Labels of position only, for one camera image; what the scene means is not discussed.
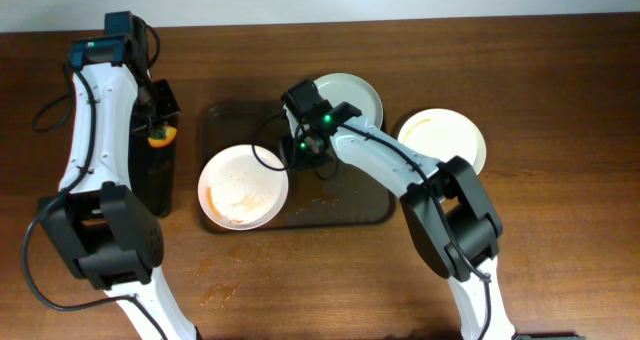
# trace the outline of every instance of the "black tray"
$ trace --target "black tray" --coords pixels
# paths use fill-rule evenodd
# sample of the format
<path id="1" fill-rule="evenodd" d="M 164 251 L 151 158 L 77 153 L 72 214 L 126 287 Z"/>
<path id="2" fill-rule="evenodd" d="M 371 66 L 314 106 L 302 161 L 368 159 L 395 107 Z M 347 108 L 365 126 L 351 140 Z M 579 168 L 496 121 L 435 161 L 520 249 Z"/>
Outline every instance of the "black tray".
<path id="1" fill-rule="evenodd" d="M 256 128 L 270 115 L 282 112 L 280 102 L 230 102 L 209 109 L 202 117 L 200 170 L 218 152 L 234 145 L 250 144 Z M 261 131 L 257 145 L 279 154 L 278 141 L 290 134 L 288 122 L 277 119 Z M 330 174 L 333 163 L 318 169 Z M 289 194 L 278 215 L 248 231 L 308 227 L 379 224 L 389 219 L 395 199 L 368 174 L 340 164 L 331 180 L 318 179 L 313 170 L 288 172 Z M 200 222 L 213 233 L 238 233 L 218 226 L 200 210 Z"/>

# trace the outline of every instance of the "brown surface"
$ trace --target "brown surface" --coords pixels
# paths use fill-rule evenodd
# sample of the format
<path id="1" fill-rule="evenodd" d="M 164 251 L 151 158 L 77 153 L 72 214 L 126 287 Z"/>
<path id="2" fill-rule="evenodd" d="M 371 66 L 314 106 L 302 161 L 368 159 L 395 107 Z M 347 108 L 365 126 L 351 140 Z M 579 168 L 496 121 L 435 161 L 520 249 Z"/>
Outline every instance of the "brown surface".
<path id="1" fill-rule="evenodd" d="M 175 210 L 162 220 L 167 280 L 216 337 L 382 338 L 456 330 L 445 281 L 415 253 L 402 213 L 377 227 L 215 236 L 198 223 L 196 119 L 216 101 L 274 100 L 296 81 L 362 76 L 389 127 L 408 112 L 460 111 L 483 132 L 484 184 L 501 214 L 499 279 L 524 333 L 640 333 L 640 15 L 445 19 L 160 29 L 156 77 L 184 115 Z M 0 35 L 2 338 L 134 338 L 117 306 L 74 314 L 28 292 L 18 249 L 36 197 L 51 194 L 71 126 L 29 131 L 64 91 L 59 62 L 87 33 Z M 42 231 L 33 272 L 61 303 L 102 296 L 72 278 Z"/>

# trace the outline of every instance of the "white plate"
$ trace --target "white plate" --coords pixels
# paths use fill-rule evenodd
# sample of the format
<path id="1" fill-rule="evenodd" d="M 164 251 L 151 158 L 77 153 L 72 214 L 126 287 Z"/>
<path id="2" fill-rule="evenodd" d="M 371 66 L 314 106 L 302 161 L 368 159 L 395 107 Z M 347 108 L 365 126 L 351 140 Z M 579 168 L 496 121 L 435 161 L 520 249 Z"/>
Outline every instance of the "white plate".
<path id="1" fill-rule="evenodd" d="M 487 159 L 487 145 L 478 127 L 464 115 L 429 109 L 409 118 L 398 141 L 420 154 L 447 162 L 458 155 L 479 174 Z"/>
<path id="2" fill-rule="evenodd" d="M 262 161 L 273 167 L 282 162 L 269 150 L 256 146 Z M 237 145 L 216 154 L 202 170 L 198 200 L 216 224 L 232 230 L 249 230 L 278 214 L 287 198 L 286 171 L 273 171 L 254 157 L 251 145 Z"/>
<path id="3" fill-rule="evenodd" d="M 382 126 L 382 101 L 368 82 L 355 75 L 342 73 L 325 75 L 314 82 L 320 95 L 329 100 L 332 106 L 348 102 L 359 108 L 362 115 L 369 119 L 367 125 L 378 129 Z"/>

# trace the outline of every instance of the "white background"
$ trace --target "white background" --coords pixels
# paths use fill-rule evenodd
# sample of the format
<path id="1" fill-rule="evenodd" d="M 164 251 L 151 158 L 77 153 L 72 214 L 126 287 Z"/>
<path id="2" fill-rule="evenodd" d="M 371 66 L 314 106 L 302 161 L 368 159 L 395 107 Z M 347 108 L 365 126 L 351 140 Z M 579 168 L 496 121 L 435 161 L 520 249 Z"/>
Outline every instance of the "white background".
<path id="1" fill-rule="evenodd" d="M 640 0 L 0 0 L 0 32 L 101 29 L 121 10 L 188 26 L 640 11 Z"/>

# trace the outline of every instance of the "wooden tabletop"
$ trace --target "wooden tabletop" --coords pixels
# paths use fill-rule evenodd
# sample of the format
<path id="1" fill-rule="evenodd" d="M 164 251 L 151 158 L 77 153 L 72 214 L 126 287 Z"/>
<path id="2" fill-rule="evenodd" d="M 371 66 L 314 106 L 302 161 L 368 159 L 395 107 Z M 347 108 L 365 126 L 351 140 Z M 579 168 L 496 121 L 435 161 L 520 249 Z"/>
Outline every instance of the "wooden tabletop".
<path id="1" fill-rule="evenodd" d="M 153 69 L 183 114 L 164 273 L 205 339 L 383 338 L 458 331 L 449 287 L 415 252 L 398 208 L 385 224 L 212 235 L 198 221 L 197 119 L 234 99 L 277 101 L 346 72 L 380 94 L 389 128 L 411 111 L 463 113 L 484 134 L 481 173 L 504 224 L 499 281 L 520 333 L 640 336 L 640 14 L 158 29 Z M 76 313 L 29 292 L 19 247 L 57 189 L 72 126 L 36 135 L 64 93 L 60 62 L 95 32 L 0 35 L 0 332 L 121 339 L 118 306 Z M 63 304 L 103 296 L 74 279 L 41 229 L 31 264 Z"/>

